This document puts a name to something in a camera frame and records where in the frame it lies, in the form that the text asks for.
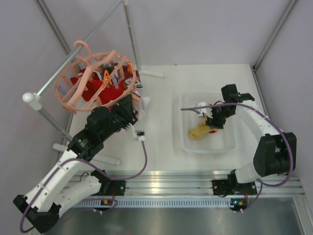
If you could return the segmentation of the pink round clip hanger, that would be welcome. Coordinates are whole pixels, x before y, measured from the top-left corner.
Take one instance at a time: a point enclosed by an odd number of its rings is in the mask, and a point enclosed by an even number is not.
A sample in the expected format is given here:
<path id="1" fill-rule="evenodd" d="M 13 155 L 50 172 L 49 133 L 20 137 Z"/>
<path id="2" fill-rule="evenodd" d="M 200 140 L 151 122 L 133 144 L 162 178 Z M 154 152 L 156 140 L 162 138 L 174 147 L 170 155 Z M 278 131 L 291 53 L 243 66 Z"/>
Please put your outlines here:
<path id="1" fill-rule="evenodd" d="M 129 95 L 140 102 L 139 73 L 126 56 L 110 52 L 93 53 L 87 42 L 77 40 L 75 46 L 86 49 L 85 56 L 62 70 L 56 80 L 54 94 L 63 108 L 72 114 L 89 112 L 98 106 L 111 108 Z"/>

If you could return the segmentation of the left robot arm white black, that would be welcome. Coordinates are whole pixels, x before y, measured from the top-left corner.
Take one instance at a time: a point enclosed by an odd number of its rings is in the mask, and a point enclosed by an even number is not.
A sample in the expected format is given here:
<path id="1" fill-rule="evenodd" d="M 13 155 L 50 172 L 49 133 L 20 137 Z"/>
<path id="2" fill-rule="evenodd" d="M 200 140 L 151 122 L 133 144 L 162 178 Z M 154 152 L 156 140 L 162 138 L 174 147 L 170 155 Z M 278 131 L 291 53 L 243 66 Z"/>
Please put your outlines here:
<path id="1" fill-rule="evenodd" d="M 137 122 L 133 98 L 129 94 L 111 108 L 96 107 L 87 117 L 85 128 L 68 144 L 52 170 L 26 195 L 17 195 L 14 205 L 38 232 L 46 233 L 71 207 L 94 194 L 106 194 L 114 181 L 91 164 L 114 133 Z"/>

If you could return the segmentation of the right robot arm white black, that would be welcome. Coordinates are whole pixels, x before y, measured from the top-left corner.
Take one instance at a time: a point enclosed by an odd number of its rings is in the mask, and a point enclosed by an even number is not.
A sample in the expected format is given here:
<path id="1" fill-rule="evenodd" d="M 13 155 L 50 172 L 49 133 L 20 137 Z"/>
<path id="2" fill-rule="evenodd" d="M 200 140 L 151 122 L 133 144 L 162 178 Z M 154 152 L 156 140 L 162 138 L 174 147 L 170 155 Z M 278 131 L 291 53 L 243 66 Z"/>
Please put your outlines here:
<path id="1" fill-rule="evenodd" d="M 239 117 L 258 141 L 252 162 L 232 170 L 222 189 L 214 189 L 214 194 L 227 196 L 250 190 L 256 180 L 274 174 L 287 174 L 278 186 L 285 184 L 295 169 L 296 143 L 294 133 L 283 132 L 268 116 L 263 114 L 249 93 L 240 93 L 236 85 L 221 89 L 224 102 L 214 104 L 211 116 L 205 124 L 210 128 L 223 129 L 227 118 Z"/>

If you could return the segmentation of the yellow sock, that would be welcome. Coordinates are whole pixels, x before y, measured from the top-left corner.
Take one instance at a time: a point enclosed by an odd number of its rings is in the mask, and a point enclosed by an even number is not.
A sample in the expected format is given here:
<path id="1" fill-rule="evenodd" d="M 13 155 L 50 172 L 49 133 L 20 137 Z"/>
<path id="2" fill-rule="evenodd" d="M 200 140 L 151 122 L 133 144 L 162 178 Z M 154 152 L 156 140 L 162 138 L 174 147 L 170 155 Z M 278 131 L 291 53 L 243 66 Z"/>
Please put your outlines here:
<path id="1" fill-rule="evenodd" d="M 205 124 L 205 122 L 198 124 L 195 128 L 188 131 L 188 136 L 193 140 L 200 140 L 205 135 L 210 133 L 213 129 Z"/>

